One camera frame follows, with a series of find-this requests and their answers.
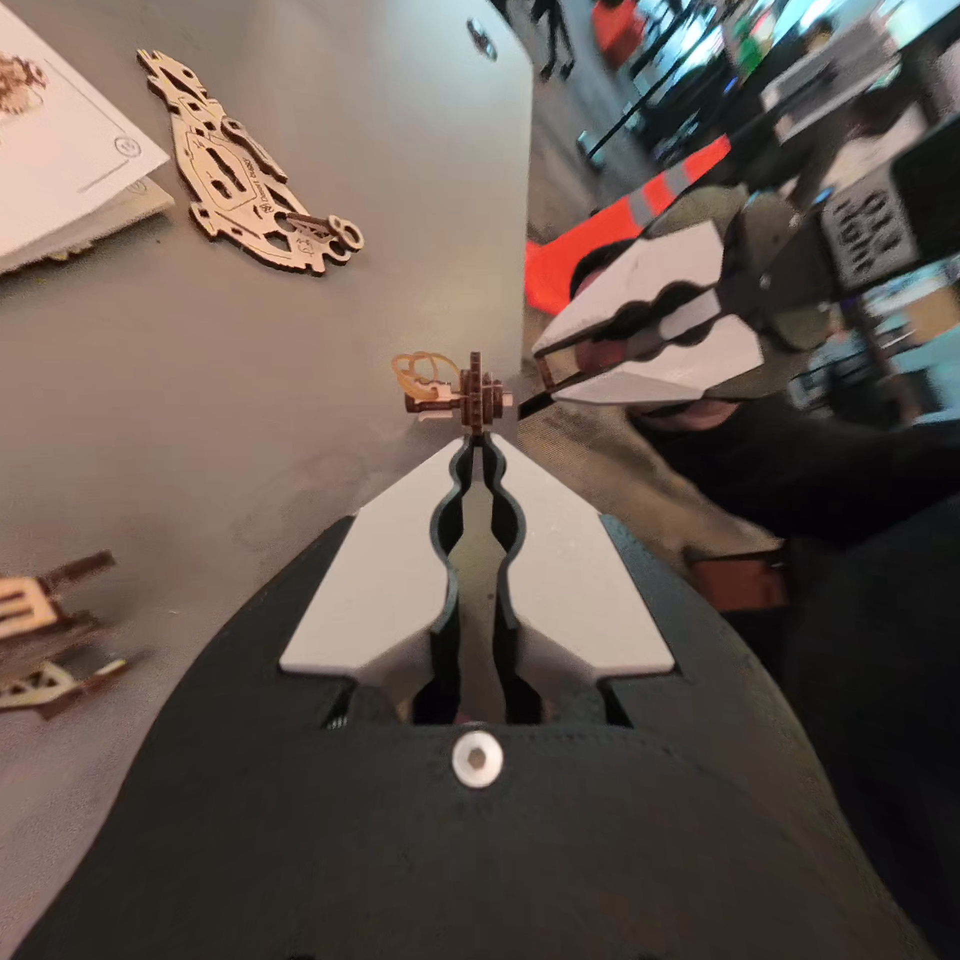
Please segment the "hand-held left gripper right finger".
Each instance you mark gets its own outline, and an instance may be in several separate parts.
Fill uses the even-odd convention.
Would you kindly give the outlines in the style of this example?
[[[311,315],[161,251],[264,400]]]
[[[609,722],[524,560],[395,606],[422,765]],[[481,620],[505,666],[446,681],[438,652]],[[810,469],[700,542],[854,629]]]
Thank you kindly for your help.
[[[487,437],[506,534],[506,616],[524,680],[670,673],[676,662],[601,513],[509,441]]]

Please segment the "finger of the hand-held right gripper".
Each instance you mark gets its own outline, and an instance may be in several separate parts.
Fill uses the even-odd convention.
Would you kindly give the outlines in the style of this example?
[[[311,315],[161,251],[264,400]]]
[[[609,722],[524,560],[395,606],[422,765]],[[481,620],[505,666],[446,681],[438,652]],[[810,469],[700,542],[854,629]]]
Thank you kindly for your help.
[[[608,329],[618,316],[645,320],[672,290],[694,296],[721,278],[725,247],[712,222],[656,239],[638,239],[592,282],[582,286],[535,341],[540,359]]]
[[[696,402],[707,392],[763,364],[758,334],[729,304],[725,290],[665,290],[653,300],[629,299],[607,316],[590,317],[579,298],[540,338],[544,404],[639,406],[648,410]],[[603,362],[576,362],[566,376],[549,358],[582,345],[614,344]]]

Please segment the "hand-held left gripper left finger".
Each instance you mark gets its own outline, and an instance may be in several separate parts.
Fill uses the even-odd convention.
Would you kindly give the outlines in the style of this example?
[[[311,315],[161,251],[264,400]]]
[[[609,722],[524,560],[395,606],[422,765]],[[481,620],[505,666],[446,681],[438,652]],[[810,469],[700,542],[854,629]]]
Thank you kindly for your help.
[[[329,569],[279,658],[286,674],[431,677],[431,630],[450,584],[431,524],[460,490],[453,440],[354,516]]]

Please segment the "wooden gear axle assembly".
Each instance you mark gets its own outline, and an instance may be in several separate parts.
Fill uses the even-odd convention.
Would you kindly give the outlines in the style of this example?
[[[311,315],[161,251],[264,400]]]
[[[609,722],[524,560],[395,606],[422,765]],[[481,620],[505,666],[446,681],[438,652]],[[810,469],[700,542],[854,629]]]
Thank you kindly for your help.
[[[390,369],[402,390],[406,412],[420,422],[449,419],[479,438],[513,407],[513,395],[483,365],[479,351],[466,366],[436,351],[396,354]]]

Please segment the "person's right forearm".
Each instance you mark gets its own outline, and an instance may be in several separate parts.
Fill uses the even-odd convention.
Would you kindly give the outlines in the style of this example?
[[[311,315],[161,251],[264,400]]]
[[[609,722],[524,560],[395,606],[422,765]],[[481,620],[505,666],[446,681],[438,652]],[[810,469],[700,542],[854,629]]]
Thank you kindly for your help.
[[[770,396],[702,433],[634,429],[709,501],[781,539],[853,546],[959,490],[957,420],[883,431]]]

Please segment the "person's right hand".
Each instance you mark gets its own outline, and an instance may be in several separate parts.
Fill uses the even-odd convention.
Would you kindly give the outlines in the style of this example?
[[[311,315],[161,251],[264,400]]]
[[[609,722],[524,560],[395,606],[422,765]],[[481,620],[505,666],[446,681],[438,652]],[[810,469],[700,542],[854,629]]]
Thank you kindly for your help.
[[[695,434],[723,426],[742,406],[741,402],[703,398],[649,411],[631,406],[627,416],[634,428],[645,436]]]

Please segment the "orange traffic cone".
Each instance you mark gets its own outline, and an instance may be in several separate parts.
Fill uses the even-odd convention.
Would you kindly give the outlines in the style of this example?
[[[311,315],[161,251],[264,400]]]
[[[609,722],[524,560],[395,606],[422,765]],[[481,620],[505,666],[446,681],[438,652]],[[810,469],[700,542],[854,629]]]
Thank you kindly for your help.
[[[656,174],[642,186],[602,208],[546,244],[525,246],[524,296],[528,306],[550,317],[570,301],[570,282],[578,263],[590,252],[635,240],[732,150],[722,135],[686,159]]]

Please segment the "person's black clothing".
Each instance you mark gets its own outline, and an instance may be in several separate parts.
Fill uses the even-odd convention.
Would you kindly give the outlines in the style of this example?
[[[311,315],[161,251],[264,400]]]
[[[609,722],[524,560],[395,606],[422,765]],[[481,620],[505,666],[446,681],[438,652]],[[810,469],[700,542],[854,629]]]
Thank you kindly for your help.
[[[799,568],[778,550],[694,570],[797,714],[871,866],[958,958],[958,499]]]

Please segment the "partly built wooden chassis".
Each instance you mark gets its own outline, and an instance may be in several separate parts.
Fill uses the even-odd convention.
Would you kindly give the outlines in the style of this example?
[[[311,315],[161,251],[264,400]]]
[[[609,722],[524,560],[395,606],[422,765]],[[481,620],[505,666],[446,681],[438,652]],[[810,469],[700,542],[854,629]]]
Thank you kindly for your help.
[[[127,671],[102,644],[105,624],[63,604],[79,582],[115,565],[103,550],[37,576],[2,575],[1,714],[50,719]]]

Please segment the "wooden car side panel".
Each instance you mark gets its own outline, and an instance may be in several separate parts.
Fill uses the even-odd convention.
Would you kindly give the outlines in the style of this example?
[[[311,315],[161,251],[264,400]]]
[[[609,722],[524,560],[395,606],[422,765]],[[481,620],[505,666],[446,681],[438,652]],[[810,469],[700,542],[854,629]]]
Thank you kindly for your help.
[[[317,276],[364,249],[354,222],[309,213],[278,162],[194,71],[159,51],[138,50],[137,60],[170,115],[189,211],[208,239],[228,240],[275,269]]]

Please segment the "open instruction booklet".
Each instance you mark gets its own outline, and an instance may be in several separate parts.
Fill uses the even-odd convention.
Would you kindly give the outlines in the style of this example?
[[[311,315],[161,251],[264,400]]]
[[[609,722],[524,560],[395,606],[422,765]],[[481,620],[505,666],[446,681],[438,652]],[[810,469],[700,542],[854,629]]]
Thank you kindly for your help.
[[[1,273],[66,260],[175,201],[169,156],[1,6]]]

